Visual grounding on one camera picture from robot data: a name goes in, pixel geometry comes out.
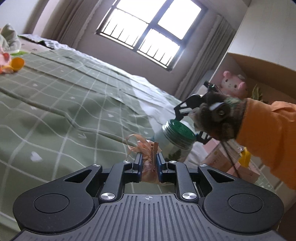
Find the dark gloved right hand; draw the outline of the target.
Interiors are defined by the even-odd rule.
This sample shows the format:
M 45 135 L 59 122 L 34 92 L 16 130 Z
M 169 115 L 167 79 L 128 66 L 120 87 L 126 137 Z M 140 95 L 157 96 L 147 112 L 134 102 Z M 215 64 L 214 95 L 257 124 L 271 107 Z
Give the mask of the dark gloved right hand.
M 205 95 L 205 101 L 191 114 L 196 130 L 218 141 L 235 139 L 242 124 L 247 100 L 211 91 Z

